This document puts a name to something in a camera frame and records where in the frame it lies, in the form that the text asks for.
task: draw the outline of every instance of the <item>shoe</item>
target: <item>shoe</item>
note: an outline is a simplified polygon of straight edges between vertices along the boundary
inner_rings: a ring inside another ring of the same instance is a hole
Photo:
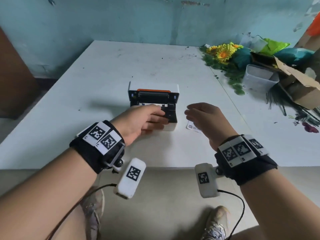
[[[89,195],[96,188],[91,187],[86,195]],[[103,190],[90,195],[88,198],[84,196],[81,201],[82,210],[86,219],[86,236],[87,239],[97,240],[100,238],[100,221],[104,212],[104,193]]]
[[[201,240],[225,240],[229,231],[228,213],[224,206],[212,210]]]

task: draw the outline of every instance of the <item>floor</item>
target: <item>floor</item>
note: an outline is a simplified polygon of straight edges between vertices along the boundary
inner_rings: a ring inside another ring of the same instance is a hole
[[[0,119],[0,143],[20,120]],[[282,167],[279,170],[320,207],[320,167]],[[0,170],[0,195],[34,172]],[[105,171],[99,175],[98,183],[117,183],[118,178],[118,174]],[[219,189],[242,196],[234,181],[222,177],[217,182]],[[231,228],[242,212],[241,201],[232,195],[222,193],[217,198],[203,199],[193,169],[148,168],[130,200],[119,198],[111,188],[105,188],[104,192],[106,205],[101,221],[102,239],[194,240],[200,238],[210,209],[226,206],[231,213]],[[257,221],[246,205],[244,217],[235,232],[256,225]]]

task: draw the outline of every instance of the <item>green plastic bag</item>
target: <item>green plastic bag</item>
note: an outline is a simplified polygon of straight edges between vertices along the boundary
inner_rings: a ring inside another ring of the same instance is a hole
[[[290,45],[290,43],[278,42],[275,40],[270,40],[268,38],[265,38],[263,40],[268,42],[268,44],[263,47],[263,49],[259,53],[267,56],[273,56],[278,51],[281,51],[282,49],[287,48]]]

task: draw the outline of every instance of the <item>black wrist strap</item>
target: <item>black wrist strap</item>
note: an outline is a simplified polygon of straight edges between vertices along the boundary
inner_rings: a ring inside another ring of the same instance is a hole
[[[223,174],[235,180],[238,185],[278,168],[276,162],[266,154],[265,148],[250,135],[232,137],[225,141],[215,157]]]
[[[109,121],[94,123],[71,141],[74,148],[90,167],[99,174],[110,168],[125,151],[125,142]]]

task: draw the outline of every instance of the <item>hand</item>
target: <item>hand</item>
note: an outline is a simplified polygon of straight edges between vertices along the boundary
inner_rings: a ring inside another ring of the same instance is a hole
[[[133,106],[110,121],[122,135],[128,146],[141,134],[149,134],[153,130],[162,130],[168,124],[161,106],[149,104]]]
[[[207,103],[190,104],[184,112],[186,119],[209,138],[212,149],[217,151],[223,141],[231,136],[238,135],[221,110]]]

